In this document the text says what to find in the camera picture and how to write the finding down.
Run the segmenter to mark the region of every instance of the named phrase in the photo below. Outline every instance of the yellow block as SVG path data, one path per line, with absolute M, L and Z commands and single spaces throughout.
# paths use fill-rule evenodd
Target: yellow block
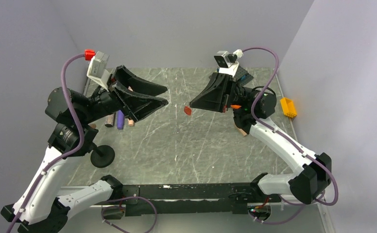
M 294 108 L 294 103 L 291 99 L 282 98 L 280 100 L 281 108 L 285 116 L 294 118 L 297 116 L 296 109 Z

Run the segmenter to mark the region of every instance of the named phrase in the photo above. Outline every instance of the red connector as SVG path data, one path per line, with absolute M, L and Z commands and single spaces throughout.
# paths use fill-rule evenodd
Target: red connector
M 96 55 L 94 50 L 84 50 L 84 57 L 86 61 L 91 61 L 91 59 Z

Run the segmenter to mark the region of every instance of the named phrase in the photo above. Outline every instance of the red wire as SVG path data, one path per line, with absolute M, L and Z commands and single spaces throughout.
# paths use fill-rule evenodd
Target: red wire
M 263 208 L 263 206 L 265 206 L 268 202 L 269 202 L 269 197 L 267 196 L 266 200 L 264 201 L 264 203 L 262 205 L 256 206 L 255 209 L 261 209 L 261 208 Z

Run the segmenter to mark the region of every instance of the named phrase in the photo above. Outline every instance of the gray marble surface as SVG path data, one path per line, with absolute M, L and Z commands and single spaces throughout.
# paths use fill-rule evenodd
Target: gray marble surface
M 291 169 L 266 145 L 252 136 L 243 137 L 234 126 L 233 114 L 194 109 L 191 116 L 185 105 L 197 96 L 215 68 L 132 68 L 133 73 L 165 85 L 160 95 L 169 104 L 134 127 L 124 130 L 104 126 L 96 121 L 97 145 L 110 145 L 116 152 L 114 162 L 95 168 L 89 155 L 67 178 L 66 185 L 89 185 L 111 174 L 123 184 L 156 183 L 231 183 L 250 182 L 262 172 L 291 173 Z M 254 76 L 248 87 L 264 85 L 272 69 L 247 68 Z M 90 95 L 96 84 L 90 82 Z M 281 99 L 278 83 L 270 87 Z M 292 126 L 282 113 L 280 103 L 272 120 L 293 136 Z

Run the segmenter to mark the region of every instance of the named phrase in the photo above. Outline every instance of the small red block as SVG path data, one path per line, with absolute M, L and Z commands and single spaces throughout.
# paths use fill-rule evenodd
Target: small red block
M 184 112 L 185 112 L 187 115 L 191 116 L 191 108 L 189 108 L 188 106 L 184 106 Z
M 86 61 L 91 61 L 91 59 L 96 55 L 94 50 L 84 50 L 84 57 L 86 57 Z

